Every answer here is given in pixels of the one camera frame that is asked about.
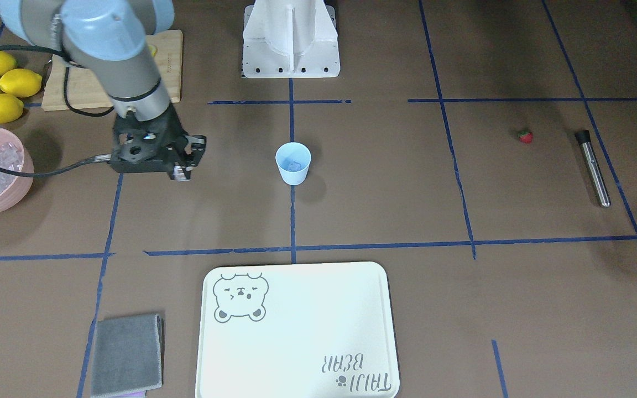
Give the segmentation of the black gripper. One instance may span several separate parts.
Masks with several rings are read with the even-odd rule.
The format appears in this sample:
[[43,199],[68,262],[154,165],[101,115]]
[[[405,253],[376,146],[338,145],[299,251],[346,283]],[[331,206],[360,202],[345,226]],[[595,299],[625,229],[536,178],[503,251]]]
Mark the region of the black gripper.
[[120,174],[165,173],[185,182],[190,181],[206,146],[206,136],[184,130],[174,105],[149,121],[139,121],[128,111],[114,119],[109,165]]

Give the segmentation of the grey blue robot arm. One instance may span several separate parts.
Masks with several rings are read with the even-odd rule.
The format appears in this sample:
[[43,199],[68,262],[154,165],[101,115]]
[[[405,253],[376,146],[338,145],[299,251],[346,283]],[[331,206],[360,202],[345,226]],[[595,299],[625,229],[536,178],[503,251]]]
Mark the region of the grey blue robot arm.
[[96,76],[116,112],[106,157],[114,171],[190,179],[206,138],[182,128],[147,45],[172,26],[172,1],[0,1],[0,19],[27,49]]

